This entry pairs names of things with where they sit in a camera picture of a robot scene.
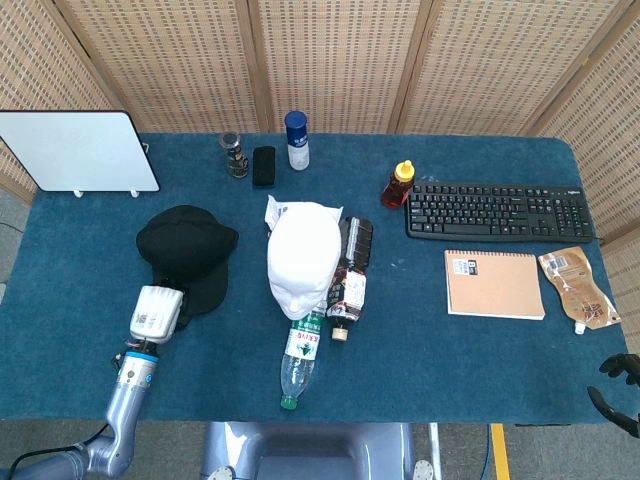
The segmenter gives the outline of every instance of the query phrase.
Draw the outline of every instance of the green bottle cap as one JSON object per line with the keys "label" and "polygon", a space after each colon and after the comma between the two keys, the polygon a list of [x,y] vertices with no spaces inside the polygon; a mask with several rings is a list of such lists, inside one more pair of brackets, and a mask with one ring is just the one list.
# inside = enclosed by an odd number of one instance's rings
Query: green bottle cap
{"label": "green bottle cap", "polygon": [[282,400],[280,400],[280,406],[286,410],[295,410],[298,406],[298,400],[291,395],[283,395]]}

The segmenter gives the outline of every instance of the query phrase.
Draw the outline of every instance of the plastic water bottle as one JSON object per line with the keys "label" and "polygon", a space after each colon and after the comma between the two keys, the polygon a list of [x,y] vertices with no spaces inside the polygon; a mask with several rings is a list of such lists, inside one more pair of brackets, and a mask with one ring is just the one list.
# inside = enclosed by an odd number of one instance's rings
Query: plastic water bottle
{"label": "plastic water bottle", "polygon": [[327,302],[323,300],[302,320],[291,322],[289,339],[280,367],[282,385],[280,406],[282,408],[295,410],[298,406],[298,397],[309,383],[326,311]]}

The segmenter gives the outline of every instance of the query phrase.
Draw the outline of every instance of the black keyboard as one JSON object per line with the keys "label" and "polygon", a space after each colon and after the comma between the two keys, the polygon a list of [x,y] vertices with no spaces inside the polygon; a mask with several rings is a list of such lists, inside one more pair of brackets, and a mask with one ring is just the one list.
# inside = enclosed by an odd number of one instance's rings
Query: black keyboard
{"label": "black keyboard", "polygon": [[590,242],[593,227],[578,187],[416,182],[407,234],[476,242]]}

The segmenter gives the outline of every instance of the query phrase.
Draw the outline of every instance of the notebook label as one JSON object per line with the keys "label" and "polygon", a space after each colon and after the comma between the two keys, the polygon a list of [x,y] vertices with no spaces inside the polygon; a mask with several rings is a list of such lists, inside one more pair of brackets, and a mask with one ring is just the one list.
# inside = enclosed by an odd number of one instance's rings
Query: notebook label
{"label": "notebook label", "polygon": [[456,275],[477,275],[478,264],[475,260],[453,259],[453,273]]}

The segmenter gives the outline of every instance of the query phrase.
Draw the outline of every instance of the spiral binding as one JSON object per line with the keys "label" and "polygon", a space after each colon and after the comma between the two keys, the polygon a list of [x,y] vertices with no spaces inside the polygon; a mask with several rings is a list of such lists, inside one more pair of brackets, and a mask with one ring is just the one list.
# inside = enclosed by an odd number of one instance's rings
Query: spiral binding
{"label": "spiral binding", "polygon": [[535,255],[531,253],[516,252],[483,252],[477,250],[445,250],[445,252],[454,255],[481,255],[485,257],[535,257]]}

